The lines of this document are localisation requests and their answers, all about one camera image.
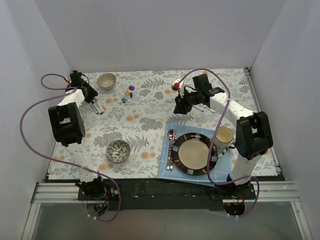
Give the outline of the green white marker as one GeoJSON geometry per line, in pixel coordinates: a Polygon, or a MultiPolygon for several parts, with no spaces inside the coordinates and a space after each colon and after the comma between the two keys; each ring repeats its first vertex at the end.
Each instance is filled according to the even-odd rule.
{"type": "Polygon", "coordinates": [[[198,110],[198,111],[200,111],[200,112],[202,112],[202,113],[204,112],[203,109],[200,109],[200,108],[198,108],[198,107],[196,107],[196,106],[194,106],[193,109],[198,110]]]}

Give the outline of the lilac capped white marker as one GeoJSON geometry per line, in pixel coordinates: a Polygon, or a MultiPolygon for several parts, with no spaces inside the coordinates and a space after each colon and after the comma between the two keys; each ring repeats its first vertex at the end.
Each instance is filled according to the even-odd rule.
{"type": "Polygon", "coordinates": [[[103,112],[107,111],[106,107],[99,100],[95,99],[95,101],[98,104],[98,106],[102,109],[103,112]]]}

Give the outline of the peach capped white marker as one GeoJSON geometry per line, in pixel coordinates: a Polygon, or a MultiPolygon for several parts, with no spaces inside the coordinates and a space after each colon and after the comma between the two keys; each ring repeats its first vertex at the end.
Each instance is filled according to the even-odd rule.
{"type": "Polygon", "coordinates": [[[211,112],[212,114],[214,114],[214,110],[212,110],[211,108],[206,108],[209,112],[211,112]]]}

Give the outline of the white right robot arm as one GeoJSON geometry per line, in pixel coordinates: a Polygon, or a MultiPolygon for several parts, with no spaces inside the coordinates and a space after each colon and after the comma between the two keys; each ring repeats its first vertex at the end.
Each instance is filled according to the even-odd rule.
{"type": "Polygon", "coordinates": [[[218,111],[235,126],[235,148],[238,152],[235,165],[226,182],[215,182],[225,195],[237,199],[249,187],[252,172],[260,160],[273,146],[268,116],[265,112],[253,112],[231,99],[230,90],[213,87],[207,74],[193,77],[193,91],[187,91],[184,79],[172,82],[177,91],[174,114],[187,114],[195,105],[203,104],[218,111]]]}

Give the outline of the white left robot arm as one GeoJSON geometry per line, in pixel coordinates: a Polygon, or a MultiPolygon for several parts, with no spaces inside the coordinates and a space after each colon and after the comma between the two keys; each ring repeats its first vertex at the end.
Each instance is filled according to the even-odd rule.
{"type": "Polygon", "coordinates": [[[78,166],[80,183],[76,186],[84,195],[101,200],[107,191],[85,148],[83,138],[86,136],[86,128],[79,111],[82,103],[89,103],[98,96],[98,92],[81,72],[73,71],[68,82],[71,88],[66,91],[68,95],[58,105],[48,108],[53,136],[69,152],[72,163],[78,166]]]}

